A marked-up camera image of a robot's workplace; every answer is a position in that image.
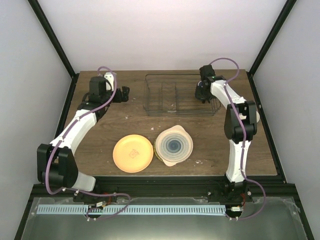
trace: wire dish rack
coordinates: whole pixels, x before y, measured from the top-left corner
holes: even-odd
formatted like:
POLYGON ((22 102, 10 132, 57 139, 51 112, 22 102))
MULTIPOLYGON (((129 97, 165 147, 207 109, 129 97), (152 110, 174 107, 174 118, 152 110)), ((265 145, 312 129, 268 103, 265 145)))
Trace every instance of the wire dish rack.
POLYGON ((152 73, 145 76, 143 108, 150 116, 213 116, 220 108, 218 99, 202 103, 195 92, 197 73, 152 73))

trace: white wall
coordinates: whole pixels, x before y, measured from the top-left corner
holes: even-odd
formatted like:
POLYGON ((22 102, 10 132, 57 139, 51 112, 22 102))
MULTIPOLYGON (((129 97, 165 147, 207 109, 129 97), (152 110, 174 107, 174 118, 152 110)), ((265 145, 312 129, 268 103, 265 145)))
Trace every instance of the white wall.
POLYGON ((11 240, 71 79, 28 1, 2 0, 0 29, 0 239, 11 240))
POLYGON ((281 164, 320 239, 320 1, 300 0, 254 76, 281 164))
POLYGON ((285 0, 40 0, 75 71, 249 70, 285 0), (227 61, 215 64, 228 69, 227 61))

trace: wooden tabletop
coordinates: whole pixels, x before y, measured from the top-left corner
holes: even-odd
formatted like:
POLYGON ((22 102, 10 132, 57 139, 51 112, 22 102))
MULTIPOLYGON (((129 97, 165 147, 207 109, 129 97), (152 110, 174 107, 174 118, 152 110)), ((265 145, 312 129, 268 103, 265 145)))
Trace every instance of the wooden tabletop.
MULTIPOLYGON (((130 88, 129 101, 113 103, 102 119, 87 133, 75 153, 80 172, 93 176, 217 176, 224 175, 229 163, 229 141, 224 133, 226 110, 222 106, 214 115, 149 116, 143 108, 145 75, 150 73, 198 73, 187 71, 116 71, 118 86, 130 88), (113 149, 121 138, 130 134, 145 136, 153 144, 164 130, 181 125, 192 137, 193 152, 188 160, 166 166, 153 157, 150 165, 138 173, 121 171, 113 161, 113 149)), ((234 70, 216 70, 227 79, 234 70)), ((74 117, 82 97, 89 91, 96 71, 80 73, 66 125, 74 117)), ((254 100, 246 72, 242 70, 230 86, 247 100, 254 100)), ((261 121, 253 137, 248 156, 248 175, 276 175, 276 168, 261 121)))

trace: orange plate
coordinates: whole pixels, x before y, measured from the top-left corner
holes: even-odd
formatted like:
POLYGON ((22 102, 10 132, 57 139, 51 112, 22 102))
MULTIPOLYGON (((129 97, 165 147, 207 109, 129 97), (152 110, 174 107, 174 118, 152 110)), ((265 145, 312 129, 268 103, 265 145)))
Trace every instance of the orange plate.
POLYGON ((124 172, 137 173, 148 167, 154 149, 148 139, 141 135, 121 138, 113 149, 113 161, 124 172))

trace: blue circular center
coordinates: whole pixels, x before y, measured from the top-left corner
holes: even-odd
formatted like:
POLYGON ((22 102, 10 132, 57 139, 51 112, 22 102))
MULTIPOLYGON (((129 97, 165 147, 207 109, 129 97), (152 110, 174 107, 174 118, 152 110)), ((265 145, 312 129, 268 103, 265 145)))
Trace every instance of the blue circular center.
POLYGON ((181 149, 181 143, 178 140, 169 140, 166 144, 166 149, 170 153, 177 153, 181 149))

